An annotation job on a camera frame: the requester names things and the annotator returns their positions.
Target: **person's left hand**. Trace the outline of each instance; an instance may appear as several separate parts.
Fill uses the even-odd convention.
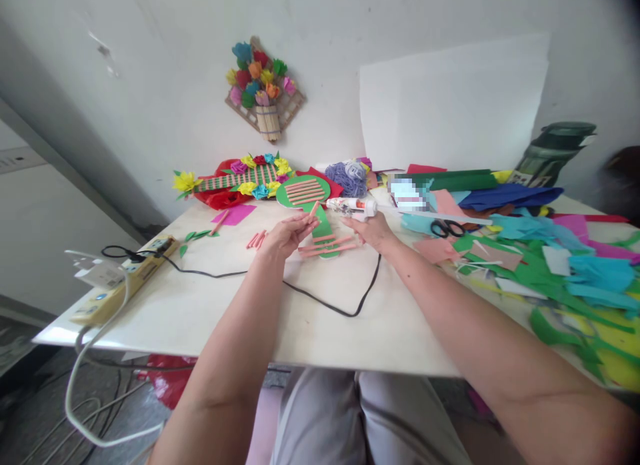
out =
[[[265,237],[259,253],[277,254],[282,259],[291,255],[300,242],[320,224],[317,217],[313,217],[307,224],[308,216],[309,214],[302,213],[278,223]]]

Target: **purple yarn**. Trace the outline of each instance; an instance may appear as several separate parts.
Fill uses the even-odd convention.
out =
[[[367,181],[352,179],[345,172],[345,164],[338,162],[329,165],[325,170],[325,175],[332,181],[344,188],[342,197],[364,197],[367,194]]]

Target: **white table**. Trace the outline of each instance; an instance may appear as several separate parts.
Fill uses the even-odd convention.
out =
[[[172,259],[182,268],[213,274],[247,270],[255,249],[247,250],[245,245],[253,234],[269,230],[278,221],[296,213],[275,202],[251,204],[257,208],[239,225],[222,227],[220,237],[190,242],[182,259],[177,252]],[[559,213],[599,214],[567,197],[560,197],[551,206]],[[183,240],[191,231],[210,228],[210,220],[217,213],[197,203],[163,233]],[[327,216],[338,237],[351,233],[333,213],[328,212]],[[387,218],[403,242],[411,244],[423,238],[421,234],[402,229],[399,218]],[[601,242],[626,239],[635,230],[628,224],[589,223],[591,238]],[[354,312],[371,282],[376,260],[377,253],[369,246],[348,250],[332,260],[316,257],[302,261],[295,252],[287,261],[285,280],[325,302]],[[133,297],[127,311],[97,343],[97,348],[197,356],[242,280],[242,276],[212,279],[183,274],[164,264],[151,282]],[[529,305],[482,288],[474,290],[529,328]],[[80,327],[69,322],[69,317],[89,295],[80,298],[34,341],[72,346]],[[580,368],[576,356],[562,355]],[[460,376],[408,290],[384,259],[357,318],[341,316],[283,286],[283,308],[273,362]]]

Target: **dark green bottle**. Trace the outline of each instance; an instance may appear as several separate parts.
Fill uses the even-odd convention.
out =
[[[543,127],[507,182],[552,187],[567,162],[593,142],[594,131],[595,125],[587,122],[555,122]]]

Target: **orange paper flower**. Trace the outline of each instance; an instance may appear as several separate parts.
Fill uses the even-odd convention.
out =
[[[249,66],[249,72],[254,79],[259,79],[262,74],[262,64],[260,62],[253,62]]]
[[[267,84],[267,95],[272,99],[276,99],[280,95],[280,87],[274,84]]]

